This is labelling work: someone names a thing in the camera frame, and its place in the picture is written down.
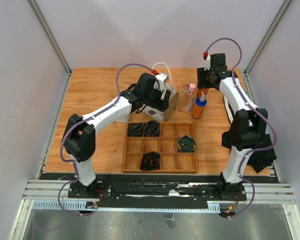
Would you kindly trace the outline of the clear bottle pink cap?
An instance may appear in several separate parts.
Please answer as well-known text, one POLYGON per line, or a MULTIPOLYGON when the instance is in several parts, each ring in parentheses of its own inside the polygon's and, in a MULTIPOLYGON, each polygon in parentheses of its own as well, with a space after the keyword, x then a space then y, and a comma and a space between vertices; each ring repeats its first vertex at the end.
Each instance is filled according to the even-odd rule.
POLYGON ((190 112, 193 108, 196 94, 197 94, 197 86, 194 83, 190 83, 184 87, 184 95, 181 101, 181 110, 183 112, 190 112))

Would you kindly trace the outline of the blue pump bottle orange base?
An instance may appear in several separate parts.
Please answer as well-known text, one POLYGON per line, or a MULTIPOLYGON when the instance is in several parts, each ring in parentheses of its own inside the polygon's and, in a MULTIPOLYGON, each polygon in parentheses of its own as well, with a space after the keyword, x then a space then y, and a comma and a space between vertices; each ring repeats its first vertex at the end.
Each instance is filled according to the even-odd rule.
POLYGON ((200 100, 200 98, 198 97, 195 100, 194 106, 192 108, 192 112, 191 112, 191 116, 194 119, 200 119, 203 115, 204 109, 207 105, 207 100, 200 100))

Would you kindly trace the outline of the white bottle black cap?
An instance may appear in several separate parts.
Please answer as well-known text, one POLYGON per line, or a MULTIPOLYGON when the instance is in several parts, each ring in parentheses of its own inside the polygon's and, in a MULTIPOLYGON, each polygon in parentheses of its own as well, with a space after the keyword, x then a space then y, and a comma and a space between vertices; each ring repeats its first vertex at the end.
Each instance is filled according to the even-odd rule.
POLYGON ((130 121, 130 115, 129 114, 124 115, 122 117, 119 117, 116 120, 117 123, 122 123, 122 124, 127 124, 129 121, 130 121))

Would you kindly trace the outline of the black white striped cloth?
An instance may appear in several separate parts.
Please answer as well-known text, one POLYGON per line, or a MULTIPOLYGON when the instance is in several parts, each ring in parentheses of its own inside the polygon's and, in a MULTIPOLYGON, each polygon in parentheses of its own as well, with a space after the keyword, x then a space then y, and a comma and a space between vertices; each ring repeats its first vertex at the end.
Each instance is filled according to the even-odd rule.
POLYGON ((233 122, 233 119, 234 119, 233 110, 232 110, 232 108, 231 108, 231 106, 228 102, 228 99, 225 96, 223 97, 223 102, 224 102, 224 107, 225 107, 225 111, 226 111, 226 114, 227 114, 228 121, 231 124, 233 122))

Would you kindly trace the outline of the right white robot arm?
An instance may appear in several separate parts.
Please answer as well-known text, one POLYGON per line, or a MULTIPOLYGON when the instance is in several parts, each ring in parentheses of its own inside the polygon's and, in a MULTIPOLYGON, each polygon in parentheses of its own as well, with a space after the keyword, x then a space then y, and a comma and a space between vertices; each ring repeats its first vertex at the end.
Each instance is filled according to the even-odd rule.
POLYGON ((258 108, 243 90, 234 71, 226 65, 224 53, 203 53, 204 67, 197 69, 199 90, 206 93, 214 88, 225 96, 230 112, 234 114, 228 131, 222 134, 222 146, 230 147, 226 168, 220 174, 216 187, 211 191, 222 200, 230 200, 243 191, 243 173, 253 150, 265 138, 268 112, 258 108))

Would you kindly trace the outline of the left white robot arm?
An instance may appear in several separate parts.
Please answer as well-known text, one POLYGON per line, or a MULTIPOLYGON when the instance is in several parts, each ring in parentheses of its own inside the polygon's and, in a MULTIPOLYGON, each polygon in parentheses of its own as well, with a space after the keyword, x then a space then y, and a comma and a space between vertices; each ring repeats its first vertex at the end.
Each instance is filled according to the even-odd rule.
POLYGON ((139 112, 144 106, 165 111, 171 95, 171 91, 165 89, 167 81, 168 75, 164 73, 143 73, 137 83, 119 92, 115 99, 103 107, 83 116, 70 116, 60 152, 67 152, 70 156, 69 162, 74 166, 76 177, 72 186, 77 187, 81 195, 91 198, 98 193, 92 164, 98 133, 119 118, 139 112))

